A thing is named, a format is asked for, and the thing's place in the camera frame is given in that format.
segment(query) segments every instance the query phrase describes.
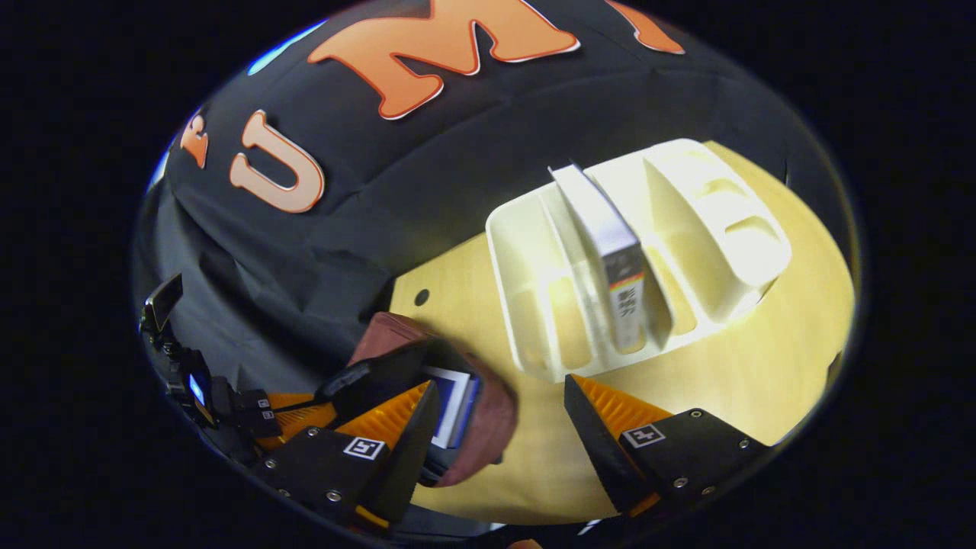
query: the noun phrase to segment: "wooden table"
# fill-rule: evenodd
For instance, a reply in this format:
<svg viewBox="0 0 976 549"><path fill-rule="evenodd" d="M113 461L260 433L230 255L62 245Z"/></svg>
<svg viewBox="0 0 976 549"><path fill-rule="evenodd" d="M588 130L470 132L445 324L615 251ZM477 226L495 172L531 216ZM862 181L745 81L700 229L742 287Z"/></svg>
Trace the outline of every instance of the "wooden table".
<svg viewBox="0 0 976 549"><path fill-rule="evenodd" d="M785 436L824 391L854 311L844 259L816 215L744 157L706 144L779 220L793 259L763 300L725 329L593 379L671 412L699 406L764 444ZM420 307L421 290L429 298ZM616 515L562 404L563 384L511 359L484 233L400 276L390 310L415 318L492 366L519 395L519 422L501 465L457 486L417 486L412 502L486 522L542 525Z"/></svg>

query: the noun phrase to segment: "white book holder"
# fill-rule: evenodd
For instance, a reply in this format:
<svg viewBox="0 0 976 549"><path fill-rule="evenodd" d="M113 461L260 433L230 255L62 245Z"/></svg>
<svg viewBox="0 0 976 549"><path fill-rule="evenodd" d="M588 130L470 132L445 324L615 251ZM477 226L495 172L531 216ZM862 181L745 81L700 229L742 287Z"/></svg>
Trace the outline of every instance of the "white book holder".
<svg viewBox="0 0 976 549"><path fill-rule="evenodd" d="M561 382L668 353L759 303L791 258L780 224L717 155L686 139L585 169L647 259L642 341L613 344L608 289L555 182L495 209L485 230L515 365Z"/></svg>

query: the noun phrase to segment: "maroon fabric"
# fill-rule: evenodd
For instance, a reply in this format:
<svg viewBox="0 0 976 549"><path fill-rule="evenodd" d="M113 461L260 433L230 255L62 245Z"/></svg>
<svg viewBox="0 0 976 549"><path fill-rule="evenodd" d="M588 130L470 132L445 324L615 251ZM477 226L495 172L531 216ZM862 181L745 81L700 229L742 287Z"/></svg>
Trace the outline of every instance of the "maroon fabric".
<svg viewBox="0 0 976 549"><path fill-rule="evenodd" d="M481 397L474 407L458 457L434 487L453 486L495 461L511 441L518 422L514 392L473 355L465 355L481 377Z"/></svg>
<svg viewBox="0 0 976 549"><path fill-rule="evenodd" d="M387 355L409 343L438 337L409 317L376 313L348 364ZM481 396L468 421L457 457L434 487L453 486L489 465L505 450L518 421L514 391L484 362L464 354L481 378Z"/></svg>
<svg viewBox="0 0 976 549"><path fill-rule="evenodd" d="M346 366L361 360L387 355L408 343L428 339L433 334L419 322L403 315L376 313Z"/></svg>

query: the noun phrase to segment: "letter m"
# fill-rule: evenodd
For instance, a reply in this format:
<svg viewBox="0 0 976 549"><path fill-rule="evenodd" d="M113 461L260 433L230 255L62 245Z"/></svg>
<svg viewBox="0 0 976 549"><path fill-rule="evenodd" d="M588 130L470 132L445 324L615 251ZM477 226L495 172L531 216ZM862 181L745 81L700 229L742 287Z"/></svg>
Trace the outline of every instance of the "letter m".
<svg viewBox="0 0 976 549"><path fill-rule="evenodd" d="M491 56L502 62L520 63L580 47L576 36L559 30L522 0L430 0L428 19L356 22L315 48L308 62L334 59L348 66L380 94L380 116L395 120L444 88L439 76L419 76L398 58L473 75L481 67L475 23L491 35Z"/></svg>

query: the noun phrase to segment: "orange letter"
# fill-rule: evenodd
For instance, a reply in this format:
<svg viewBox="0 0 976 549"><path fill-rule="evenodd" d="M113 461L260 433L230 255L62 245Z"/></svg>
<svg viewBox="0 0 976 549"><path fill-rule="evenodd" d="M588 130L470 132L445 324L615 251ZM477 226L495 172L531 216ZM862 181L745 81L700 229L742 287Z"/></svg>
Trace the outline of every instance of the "orange letter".
<svg viewBox="0 0 976 549"><path fill-rule="evenodd" d="M656 23L651 21L651 18L641 14L634 8L628 8L622 4L611 2L610 0L606 0L606 3L613 6L615 10L620 12L620 15L627 18L627 21L630 21L630 24L633 26L633 37L637 39L637 42L658 52L679 55L684 53L684 48L677 42L671 40Z"/></svg>
<svg viewBox="0 0 976 549"><path fill-rule="evenodd" d="M580 47L522 0L430 0L430 18L359 21L329 38L309 63L335 59L373 86L383 100L380 116L395 120L432 100L444 87L439 76L418 76L396 57L470 76L481 67L474 24L491 35L491 56L519 63Z"/></svg>
<svg viewBox="0 0 976 549"><path fill-rule="evenodd" d="M318 202L325 189L325 176L318 163L301 147L267 125L263 110L257 110L248 119L241 135L244 147L258 146L295 172L295 184L281 187L248 164L247 156L238 152L230 163L230 183L243 187L261 200L288 213L306 212Z"/></svg>
<svg viewBox="0 0 976 549"><path fill-rule="evenodd" d="M193 158L196 159L196 165L203 169L204 164L207 163L207 145L210 143L210 138L207 134L200 135L203 131L203 116L199 114L193 116L186 124L186 128L183 130L183 136L180 137L180 148L189 152Z"/></svg>

